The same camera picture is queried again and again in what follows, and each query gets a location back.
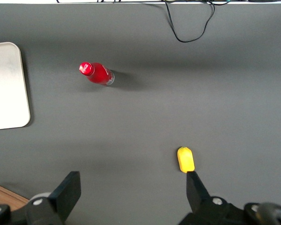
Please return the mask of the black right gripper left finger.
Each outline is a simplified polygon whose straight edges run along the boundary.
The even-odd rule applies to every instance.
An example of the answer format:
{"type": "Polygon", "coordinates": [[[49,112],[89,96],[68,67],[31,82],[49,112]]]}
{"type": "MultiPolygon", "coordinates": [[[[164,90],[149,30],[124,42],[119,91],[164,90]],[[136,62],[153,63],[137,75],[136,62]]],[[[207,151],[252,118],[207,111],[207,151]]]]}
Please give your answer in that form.
{"type": "Polygon", "coordinates": [[[25,206],[29,225],[64,225],[81,196],[78,171],[70,172],[51,192],[38,194],[25,206]]]}

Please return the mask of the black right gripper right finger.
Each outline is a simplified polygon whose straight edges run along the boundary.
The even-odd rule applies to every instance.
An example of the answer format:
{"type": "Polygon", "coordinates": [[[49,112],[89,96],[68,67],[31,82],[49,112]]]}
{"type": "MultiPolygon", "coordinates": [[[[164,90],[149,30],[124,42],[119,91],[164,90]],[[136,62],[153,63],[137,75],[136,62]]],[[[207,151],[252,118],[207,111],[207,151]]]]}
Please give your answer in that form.
{"type": "Polygon", "coordinates": [[[186,195],[191,212],[181,225],[246,225],[244,211],[221,197],[211,196],[196,172],[186,174],[186,195]]]}

